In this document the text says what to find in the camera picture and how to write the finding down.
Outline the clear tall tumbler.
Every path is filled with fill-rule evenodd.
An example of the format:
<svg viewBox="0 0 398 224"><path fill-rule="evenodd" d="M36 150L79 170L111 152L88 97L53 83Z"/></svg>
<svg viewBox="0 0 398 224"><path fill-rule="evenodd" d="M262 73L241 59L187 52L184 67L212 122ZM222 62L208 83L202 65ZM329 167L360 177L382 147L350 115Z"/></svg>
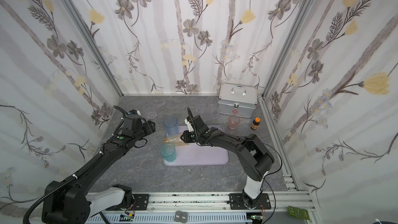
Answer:
<svg viewBox="0 0 398 224"><path fill-rule="evenodd" d="M207 98L206 102L211 119L217 119L220 115L219 99L216 96L210 96Z"/></svg>
<svg viewBox="0 0 398 224"><path fill-rule="evenodd" d="M197 98L195 100L195 108L196 108L198 115L200 115L202 118L206 119L206 115L208 113L206 100L203 98Z"/></svg>

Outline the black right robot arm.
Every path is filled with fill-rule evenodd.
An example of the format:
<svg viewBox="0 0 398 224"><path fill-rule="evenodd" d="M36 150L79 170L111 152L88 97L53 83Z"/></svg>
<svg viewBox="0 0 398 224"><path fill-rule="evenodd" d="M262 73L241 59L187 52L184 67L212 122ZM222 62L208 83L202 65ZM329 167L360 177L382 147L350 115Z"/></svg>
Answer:
<svg viewBox="0 0 398 224"><path fill-rule="evenodd" d="M246 208L256 208L263 193L264 180L275 162L273 154L269 151L271 147L254 134L236 136L218 128L210 128L199 115L188 116L185 124L188 130L183 131L181 136L184 143L223 148L236 154L247 175L241 200Z"/></svg>

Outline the blue frosted plastic tumbler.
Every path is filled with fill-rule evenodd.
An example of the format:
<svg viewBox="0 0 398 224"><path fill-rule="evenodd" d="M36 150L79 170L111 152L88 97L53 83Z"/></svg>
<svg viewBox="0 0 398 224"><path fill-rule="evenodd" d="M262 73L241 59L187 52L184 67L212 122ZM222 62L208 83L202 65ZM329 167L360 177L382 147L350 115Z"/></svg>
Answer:
<svg viewBox="0 0 398 224"><path fill-rule="evenodd" d="M174 136L179 133L178 131L178 120L174 116L168 116L164 119L163 125L166 129L168 136Z"/></svg>

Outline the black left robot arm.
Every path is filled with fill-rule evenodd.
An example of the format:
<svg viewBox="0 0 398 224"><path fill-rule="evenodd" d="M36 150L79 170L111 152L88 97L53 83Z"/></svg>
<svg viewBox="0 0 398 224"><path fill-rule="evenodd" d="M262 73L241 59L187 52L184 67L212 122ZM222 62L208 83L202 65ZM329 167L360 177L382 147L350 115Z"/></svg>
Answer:
<svg viewBox="0 0 398 224"><path fill-rule="evenodd" d="M112 137L82 168L61 182L53 181L45 194L27 210L23 223L28 224L33 211L42 205L46 224L84 224L87 219L113 206L131 208L136 200L130 187L114 185L96 196L88 197L95 182L136 143L155 133L155 123L139 114L124 115Z"/></svg>

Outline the teal dotted plastic tumbler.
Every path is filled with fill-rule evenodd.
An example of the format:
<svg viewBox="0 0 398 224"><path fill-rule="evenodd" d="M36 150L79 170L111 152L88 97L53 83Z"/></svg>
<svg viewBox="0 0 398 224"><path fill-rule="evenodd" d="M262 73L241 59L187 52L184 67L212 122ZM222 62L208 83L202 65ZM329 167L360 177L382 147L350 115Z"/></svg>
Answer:
<svg viewBox="0 0 398 224"><path fill-rule="evenodd" d="M176 160L176 148L173 144L163 144L160 148L160 153L167 162L174 162Z"/></svg>

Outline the clear faceted glass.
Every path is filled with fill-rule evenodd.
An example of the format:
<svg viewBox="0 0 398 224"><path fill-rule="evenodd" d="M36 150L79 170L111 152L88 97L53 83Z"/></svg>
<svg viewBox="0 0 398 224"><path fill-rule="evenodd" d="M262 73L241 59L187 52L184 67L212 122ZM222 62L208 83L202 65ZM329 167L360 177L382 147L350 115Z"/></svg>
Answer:
<svg viewBox="0 0 398 224"><path fill-rule="evenodd" d="M155 107L146 108L146 112L149 119L155 119L157 117L157 110Z"/></svg>

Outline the lilac plastic tray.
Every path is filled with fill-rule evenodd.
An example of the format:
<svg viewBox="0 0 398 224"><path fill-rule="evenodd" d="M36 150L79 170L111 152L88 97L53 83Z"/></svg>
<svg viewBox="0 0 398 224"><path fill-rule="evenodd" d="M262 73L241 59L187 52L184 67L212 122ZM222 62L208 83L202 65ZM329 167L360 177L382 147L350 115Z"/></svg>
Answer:
<svg viewBox="0 0 398 224"><path fill-rule="evenodd" d="M229 161L228 151L219 147L199 146L192 143L187 146L175 146L175 148L176 160L167 162L163 159L166 166L220 166Z"/></svg>

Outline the yellow plastic tumbler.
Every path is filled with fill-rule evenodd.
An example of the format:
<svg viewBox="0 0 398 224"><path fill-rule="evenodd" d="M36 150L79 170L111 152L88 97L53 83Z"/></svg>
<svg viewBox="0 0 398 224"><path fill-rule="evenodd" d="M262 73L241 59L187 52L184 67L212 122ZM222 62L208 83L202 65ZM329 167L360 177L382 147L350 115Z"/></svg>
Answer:
<svg viewBox="0 0 398 224"><path fill-rule="evenodd" d="M182 133L173 136L167 136L164 139L164 144L173 144L174 146L187 146L188 144L181 139L182 136Z"/></svg>

